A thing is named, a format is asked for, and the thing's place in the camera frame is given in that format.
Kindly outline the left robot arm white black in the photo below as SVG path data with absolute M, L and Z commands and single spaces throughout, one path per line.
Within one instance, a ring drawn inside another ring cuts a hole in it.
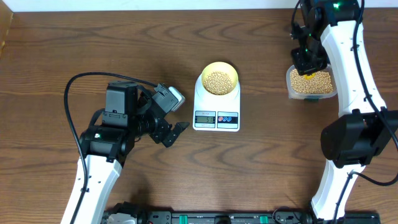
M 170 147 L 188 122 L 169 124 L 165 116 L 185 101 L 174 87 L 149 91 L 136 82 L 115 81 L 106 89 L 106 106 L 96 111 L 78 139 L 80 158 L 62 223 L 100 223 L 110 192 L 136 141 L 149 135 Z

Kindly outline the yellow plastic measuring scoop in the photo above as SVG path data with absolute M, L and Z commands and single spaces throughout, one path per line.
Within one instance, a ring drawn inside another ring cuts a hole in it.
M 315 75 L 316 75 L 316 73 L 312 73 L 312 74 L 304 75 L 303 77 L 304 77 L 304 79 L 306 79 L 306 80 L 311 80 L 312 78 L 315 77 Z

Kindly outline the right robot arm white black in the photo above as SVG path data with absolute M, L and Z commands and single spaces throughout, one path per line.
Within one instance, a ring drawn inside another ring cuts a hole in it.
M 320 142 L 325 169 L 301 223 L 379 223 L 376 213 L 346 213 L 356 179 L 396 142 L 397 111 L 382 99 L 368 62 L 363 40 L 363 1 L 298 0 L 303 25 L 292 22 L 291 52 L 300 75 L 330 67 L 338 95 L 338 119 L 325 127 Z

